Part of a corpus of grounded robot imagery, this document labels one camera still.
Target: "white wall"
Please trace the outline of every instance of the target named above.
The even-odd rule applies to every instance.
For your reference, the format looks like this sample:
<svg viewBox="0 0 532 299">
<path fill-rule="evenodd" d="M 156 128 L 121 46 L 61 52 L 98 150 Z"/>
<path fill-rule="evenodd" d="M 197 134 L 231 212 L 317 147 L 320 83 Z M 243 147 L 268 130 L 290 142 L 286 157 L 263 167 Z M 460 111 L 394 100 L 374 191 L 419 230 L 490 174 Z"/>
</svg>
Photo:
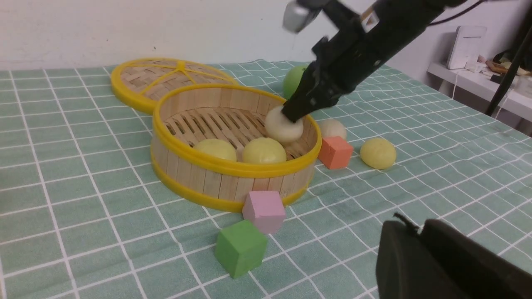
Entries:
<svg viewBox="0 0 532 299">
<path fill-rule="evenodd" d="M 426 68 L 435 59 L 441 38 L 459 24 L 488 26 L 483 54 L 495 54 L 504 48 L 500 41 L 529 1 L 483 4 L 451 23 L 429 28 L 388 64 L 426 82 Z M 0 69 L 90 67 L 146 56 L 203 63 L 259 58 L 308 61 L 313 59 L 311 46 L 335 32 L 323 16 L 298 36 L 285 32 L 281 22 L 288 0 L 1 2 Z M 373 2 L 344 1 L 358 12 Z"/>
</svg>

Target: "yellow rim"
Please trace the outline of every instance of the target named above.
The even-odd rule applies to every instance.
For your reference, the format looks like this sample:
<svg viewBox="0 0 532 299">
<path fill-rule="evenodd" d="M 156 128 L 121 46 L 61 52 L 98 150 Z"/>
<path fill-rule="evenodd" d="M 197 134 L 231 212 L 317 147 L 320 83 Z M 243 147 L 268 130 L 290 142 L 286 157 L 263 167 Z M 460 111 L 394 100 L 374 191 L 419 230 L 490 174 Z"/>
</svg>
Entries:
<svg viewBox="0 0 532 299">
<path fill-rule="evenodd" d="M 181 71 L 186 71 L 185 63 L 194 63 L 194 64 L 197 64 L 197 65 L 201 65 L 202 67 L 205 67 L 207 69 L 216 71 L 217 73 L 220 74 L 220 77 L 217 77 L 217 78 L 222 78 L 222 79 L 230 81 L 231 83 L 233 83 L 235 85 L 238 85 L 238 81 L 235 80 L 234 78 L 232 78 L 229 74 L 226 74 L 226 73 L 224 73 L 224 72 L 222 72 L 222 71 L 220 71 L 220 70 L 218 70 L 216 68 L 210 67 L 208 65 L 197 63 L 197 62 L 193 62 L 193 61 L 187 61 L 187 60 L 181 60 L 181 59 L 173 59 L 173 58 L 149 57 L 149 58 L 131 60 L 131 61 L 128 61 L 128 62 L 125 62 L 123 64 L 118 65 L 113 70 L 113 72 L 111 73 L 111 86 L 112 86 L 114 95 L 119 100 L 121 100 L 124 104 L 130 106 L 131 108 L 133 108 L 135 110 L 144 112 L 146 114 L 152 114 L 153 113 L 153 110 L 155 109 L 155 106 L 157 105 L 157 101 L 154 101 L 154 100 L 152 100 L 152 99 L 150 99 L 148 97 L 145 97 L 141 93 L 133 92 L 131 89 L 129 89 L 122 82 L 122 79 L 120 78 L 120 74 L 122 73 L 122 71 L 125 68 L 130 67 L 131 65 L 133 65 L 133 64 L 135 64 L 137 62 L 147 61 L 147 60 L 170 60 L 170 61 L 176 61 L 176 71 L 180 71 L 180 69 L 178 69 L 179 65 L 177 65 L 178 62 L 182 62 L 180 64 L 180 66 L 182 68 Z"/>
<path fill-rule="evenodd" d="M 193 203 L 210 207 L 211 209 L 215 210 L 221 210 L 226 212 L 233 212 L 233 213 L 241 213 L 242 208 L 244 207 L 244 203 L 240 202 L 232 202 L 232 201 L 226 201 L 221 200 L 219 198 L 214 198 L 211 196 L 204 195 L 202 193 L 196 192 L 190 188 L 187 188 L 176 181 L 172 180 L 157 164 L 157 161 L 155 160 L 155 157 L 153 156 L 153 152 L 150 149 L 150 154 L 152 157 L 152 167 L 155 174 L 159 177 L 161 182 L 168 187 L 168 189 L 172 190 L 174 193 L 180 195 L 184 199 L 191 201 Z M 309 186 L 309 183 L 305 185 L 302 189 L 298 190 L 295 193 L 290 194 L 289 196 L 282 199 L 282 204 L 284 206 L 291 205 L 296 201 L 298 198 L 300 198 L 306 191 L 307 187 Z"/>
<path fill-rule="evenodd" d="M 167 101 L 171 96 L 185 92 L 188 90 L 193 89 L 199 89 L 199 88 L 232 88 L 232 89 L 240 89 L 240 90 L 246 90 L 249 92 L 258 93 L 261 95 L 269 96 L 277 101 L 285 102 L 286 100 L 282 97 L 264 92 L 259 89 L 254 89 L 250 87 L 245 86 L 239 86 L 239 85 L 225 85 L 225 84 L 198 84 L 198 85 L 190 85 L 183 88 L 179 88 L 178 90 L 173 90 L 169 93 L 167 93 L 162 99 L 159 100 L 157 103 L 157 106 L 155 106 L 155 111 L 153 113 L 153 130 L 154 133 L 159 137 L 163 145 L 171 150 L 173 153 L 178 155 L 180 158 L 183 158 L 187 160 L 188 162 L 195 164 L 197 166 L 200 166 L 202 168 L 223 173 L 230 176 L 235 177 L 245 177 L 245 178 L 271 178 L 271 177 L 281 177 L 285 176 L 291 173 L 298 172 L 305 167 L 309 166 L 310 164 L 314 163 L 315 160 L 318 158 L 318 154 L 320 152 L 321 148 L 321 132 L 318 127 L 318 124 L 307 115 L 307 119 L 311 122 L 312 126 L 316 130 L 316 144 L 314 147 L 305 155 L 287 161 L 283 163 L 276 163 L 276 164 L 263 164 L 263 165 L 257 165 L 257 164 L 250 164 L 250 163 L 243 163 L 243 162 L 234 162 L 234 161 L 228 161 L 224 159 L 220 159 L 218 157 L 214 157 L 202 152 L 199 152 L 193 148 L 191 148 L 188 144 L 183 143 L 182 141 L 178 140 L 174 136 L 170 134 L 166 126 L 163 124 L 163 121 L 161 119 L 161 106 L 165 101 Z"/>
</svg>

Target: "yellow steamed bun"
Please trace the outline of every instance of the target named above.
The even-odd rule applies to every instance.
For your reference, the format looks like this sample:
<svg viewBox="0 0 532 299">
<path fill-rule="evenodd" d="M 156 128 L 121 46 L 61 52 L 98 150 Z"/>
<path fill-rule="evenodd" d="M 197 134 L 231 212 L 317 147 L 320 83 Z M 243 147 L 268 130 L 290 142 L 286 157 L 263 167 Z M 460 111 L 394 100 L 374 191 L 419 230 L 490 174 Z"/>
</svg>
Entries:
<svg viewBox="0 0 532 299">
<path fill-rule="evenodd" d="M 257 138 L 250 141 L 242 152 L 242 162 L 253 164 L 272 164 L 286 161 L 283 146 L 271 138 Z"/>
<path fill-rule="evenodd" d="M 372 138 L 360 148 L 360 158 L 369 167 L 386 169 L 395 163 L 397 153 L 394 145 L 386 139 Z"/>
<path fill-rule="evenodd" d="M 222 139 L 204 139 L 198 142 L 194 149 L 220 159 L 237 161 L 235 148 Z"/>
</svg>

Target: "green ball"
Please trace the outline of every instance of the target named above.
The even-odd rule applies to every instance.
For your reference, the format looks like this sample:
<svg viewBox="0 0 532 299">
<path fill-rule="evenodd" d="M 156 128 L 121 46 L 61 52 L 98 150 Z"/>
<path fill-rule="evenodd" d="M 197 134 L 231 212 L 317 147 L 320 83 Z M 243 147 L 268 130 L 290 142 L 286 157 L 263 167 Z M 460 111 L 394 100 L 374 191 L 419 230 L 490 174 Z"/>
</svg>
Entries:
<svg viewBox="0 0 532 299">
<path fill-rule="evenodd" d="M 305 72 L 308 65 L 298 65 L 292 68 L 285 76 L 285 79 L 282 82 L 282 94 L 285 99 L 290 99 L 290 97 L 296 92 L 297 86 L 301 82 L 301 77 L 303 72 Z"/>
</svg>

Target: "black object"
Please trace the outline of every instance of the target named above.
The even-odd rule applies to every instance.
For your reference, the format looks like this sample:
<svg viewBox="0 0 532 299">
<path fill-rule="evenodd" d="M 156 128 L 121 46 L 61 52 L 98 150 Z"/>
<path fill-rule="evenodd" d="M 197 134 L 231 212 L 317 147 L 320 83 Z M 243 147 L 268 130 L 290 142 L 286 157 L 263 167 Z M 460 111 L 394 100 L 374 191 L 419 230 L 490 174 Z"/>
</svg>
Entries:
<svg viewBox="0 0 532 299">
<path fill-rule="evenodd" d="M 488 109 L 486 109 L 486 115 L 491 116 L 493 114 L 493 112 L 503 99 L 504 95 L 508 92 L 508 89 L 510 89 L 510 86 L 513 83 L 513 79 L 516 77 L 517 71 L 519 70 L 519 65 L 527 54 L 530 46 L 532 46 L 532 26 L 528 29 L 527 35 L 525 36 L 523 42 L 517 49 L 517 52 L 512 59 L 512 64 L 510 65 L 508 72 L 503 76 L 501 84 L 493 95 L 493 98 L 489 103 Z"/>
<path fill-rule="evenodd" d="M 509 49 L 506 51 L 503 51 L 493 58 L 493 61 L 496 63 L 501 62 L 501 58 L 506 56 L 508 60 L 513 61 L 513 58 L 516 55 L 517 49 L 519 49 L 519 46 L 525 39 L 525 36 L 527 35 L 527 32 L 529 28 L 532 27 L 532 3 L 530 4 L 530 8 L 528 9 L 528 13 L 523 18 L 522 24 L 519 26 L 519 30 L 516 31 L 515 38 L 510 46 Z M 528 47 L 528 52 L 525 54 L 525 57 L 523 57 L 521 61 L 521 67 L 524 70 L 532 71 L 532 45 Z"/>
<path fill-rule="evenodd" d="M 360 15 L 338 0 L 297 0 L 298 5 L 323 11 L 338 28 L 331 40 L 324 37 L 312 52 L 316 60 L 304 71 L 295 93 L 282 113 L 292 122 L 338 103 L 365 78 L 412 42 L 447 7 L 467 0 L 377 0 L 366 13 L 378 23 L 366 32 Z"/>
<path fill-rule="evenodd" d="M 492 75 L 492 77 L 489 79 L 491 82 L 495 82 L 497 84 L 500 84 L 502 82 L 502 76 L 499 75 Z"/>
<path fill-rule="evenodd" d="M 404 217 L 386 221 L 377 257 L 382 299 L 526 299 L 532 275 L 440 220 L 423 231 Z"/>
</svg>

